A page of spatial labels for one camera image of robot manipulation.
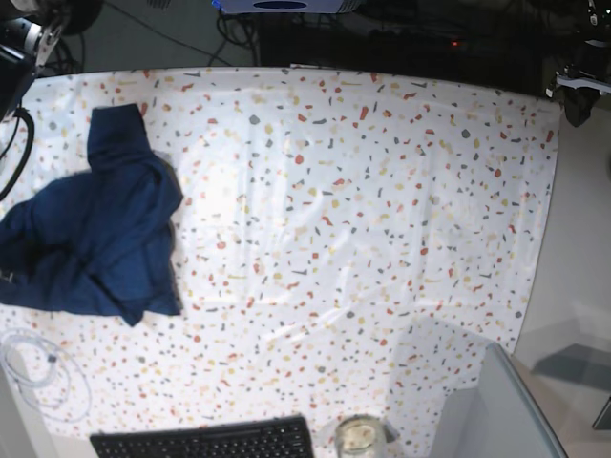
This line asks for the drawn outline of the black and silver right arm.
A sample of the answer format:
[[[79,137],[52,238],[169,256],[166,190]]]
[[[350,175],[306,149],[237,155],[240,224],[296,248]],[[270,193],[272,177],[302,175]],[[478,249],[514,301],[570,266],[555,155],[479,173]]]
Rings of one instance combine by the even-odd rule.
[[[11,115],[41,73],[70,19],[66,1],[1,3],[1,117]]]

